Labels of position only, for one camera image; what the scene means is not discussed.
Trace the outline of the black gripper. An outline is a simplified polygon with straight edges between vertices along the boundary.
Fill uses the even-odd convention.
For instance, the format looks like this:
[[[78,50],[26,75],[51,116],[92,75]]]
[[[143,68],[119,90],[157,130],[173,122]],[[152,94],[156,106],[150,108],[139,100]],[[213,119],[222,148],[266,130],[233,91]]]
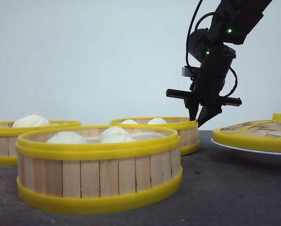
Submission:
[[[226,45],[205,50],[200,67],[192,68],[194,74],[190,91],[168,89],[166,96],[184,99],[190,121],[196,120],[198,106],[203,106],[197,119],[198,127],[222,113],[222,105],[241,105],[240,98],[220,96],[226,75],[235,58],[235,50]]]

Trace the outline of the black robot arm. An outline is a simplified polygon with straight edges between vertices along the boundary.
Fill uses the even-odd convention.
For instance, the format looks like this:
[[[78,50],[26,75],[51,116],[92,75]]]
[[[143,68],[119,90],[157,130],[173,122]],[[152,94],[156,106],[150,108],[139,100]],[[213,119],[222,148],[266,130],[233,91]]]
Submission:
[[[231,67],[236,51],[226,44],[243,44],[269,4],[268,0],[222,0],[214,12],[196,23],[191,21],[186,58],[192,55],[200,67],[187,63],[182,74],[192,81],[190,90],[168,89],[166,96],[183,99],[190,121],[196,121],[199,127],[220,114],[223,105],[241,105],[240,98],[231,97],[236,86],[227,95],[220,95],[228,71],[237,75]]]

